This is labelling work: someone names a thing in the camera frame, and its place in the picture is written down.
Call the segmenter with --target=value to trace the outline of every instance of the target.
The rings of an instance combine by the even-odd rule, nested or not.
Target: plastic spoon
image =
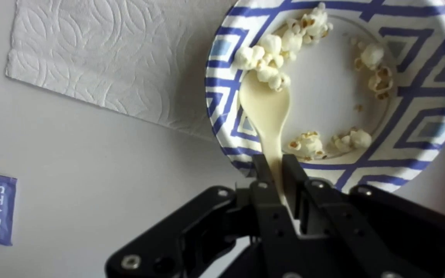
[[[260,134],[277,191],[281,202],[288,205],[281,174],[281,132],[289,114],[289,89],[272,91],[249,72],[240,87],[240,104]]]

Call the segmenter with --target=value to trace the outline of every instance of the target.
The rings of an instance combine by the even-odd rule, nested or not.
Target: table surface
[[[0,1],[0,172],[16,175],[0,278],[98,278],[113,250],[193,197],[246,179],[217,142],[3,75],[14,0]],[[445,151],[400,196],[445,211]]]

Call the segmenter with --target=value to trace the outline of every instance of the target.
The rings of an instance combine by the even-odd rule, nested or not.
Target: paper towel
[[[6,75],[210,137],[204,66],[235,0],[17,0]]]

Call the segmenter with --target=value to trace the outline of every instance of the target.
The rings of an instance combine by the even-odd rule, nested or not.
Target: blue and white plate
[[[209,118],[223,152],[247,172],[261,143],[238,103],[244,72],[232,66],[243,44],[255,44],[288,16],[297,16],[319,1],[240,0],[220,26],[206,70]],[[359,182],[393,191],[414,179],[445,143],[445,1],[444,0],[326,0],[334,33],[300,52],[288,67],[292,112],[283,140],[292,132],[319,129],[326,135],[342,126],[369,125],[374,143],[360,152],[303,162],[311,175],[326,177],[348,191]],[[388,49],[396,69],[396,89],[388,101],[363,103],[359,118],[351,100],[359,78],[351,69],[348,36],[376,40]]]

